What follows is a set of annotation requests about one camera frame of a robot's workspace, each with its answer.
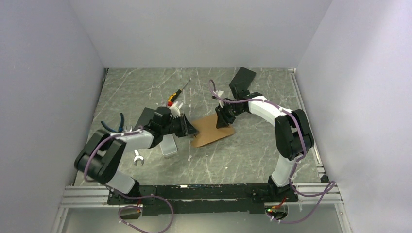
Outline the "brown cardboard box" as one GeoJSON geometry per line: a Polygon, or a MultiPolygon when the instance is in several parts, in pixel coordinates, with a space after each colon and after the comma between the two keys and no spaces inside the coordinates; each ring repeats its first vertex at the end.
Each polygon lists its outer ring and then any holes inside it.
{"type": "Polygon", "coordinates": [[[214,113],[204,118],[193,121],[192,125],[195,127],[198,133],[194,136],[194,139],[191,142],[191,146],[199,148],[235,134],[235,129],[233,126],[217,129],[217,120],[217,114],[214,113]]]}

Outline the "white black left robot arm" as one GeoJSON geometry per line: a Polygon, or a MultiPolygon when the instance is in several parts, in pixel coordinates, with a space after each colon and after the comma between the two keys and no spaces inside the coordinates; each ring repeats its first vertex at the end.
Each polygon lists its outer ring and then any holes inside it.
{"type": "Polygon", "coordinates": [[[174,116],[168,107],[145,108],[137,125],[129,132],[97,130],[75,159],[74,167],[84,174],[86,181],[116,189],[126,203],[132,204],[139,199],[140,184],[119,171],[123,154],[154,148],[165,141],[167,135],[185,137],[197,133],[184,114],[174,116]]]}

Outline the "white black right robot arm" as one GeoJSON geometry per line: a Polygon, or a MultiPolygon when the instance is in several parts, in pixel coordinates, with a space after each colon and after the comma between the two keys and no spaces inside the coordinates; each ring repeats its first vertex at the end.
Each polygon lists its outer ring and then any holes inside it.
{"type": "Polygon", "coordinates": [[[270,175],[273,185],[268,187],[268,196],[273,201],[282,200],[286,196],[286,187],[291,183],[297,164],[314,145],[305,112],[301,109],[293,111],[283,108],[259,92],[246,91],[239,95],[239,99],[234,100],[223,99],[222,93],[223,91],[211,91],[213,98],[219,101],[215,108],[217,129],[233,124],[236,116],[245,112],[259,116],[273,125],[280,157],[270,175]]]}

